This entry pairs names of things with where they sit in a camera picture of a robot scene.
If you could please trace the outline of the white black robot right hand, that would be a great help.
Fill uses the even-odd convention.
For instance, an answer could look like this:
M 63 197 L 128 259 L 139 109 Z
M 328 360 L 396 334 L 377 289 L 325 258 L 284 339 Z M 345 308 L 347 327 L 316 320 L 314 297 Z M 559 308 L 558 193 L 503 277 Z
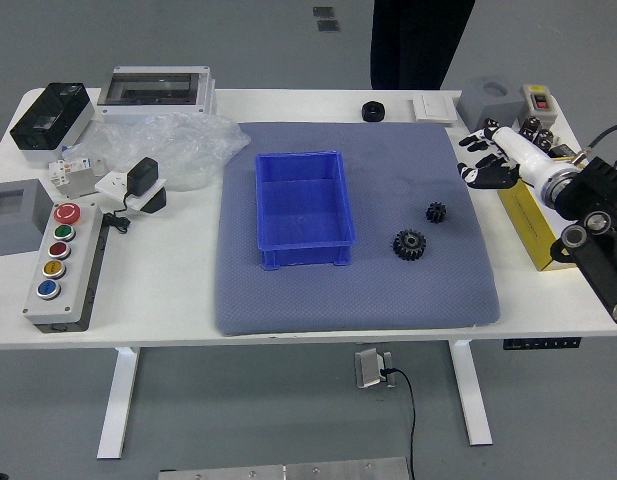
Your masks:
M 512 128 L 501 126 L 491 118 L 484 121 L 484 128 L 459 142 L 469 152 L 497 147 L 499 153 L 490 153 L 475 167 L 458 165 L 464 182 L 474 189 L 510 189 L 519 180 L 536 190 L 546 188 L 556 179 L 557 165 L 532 142 Z

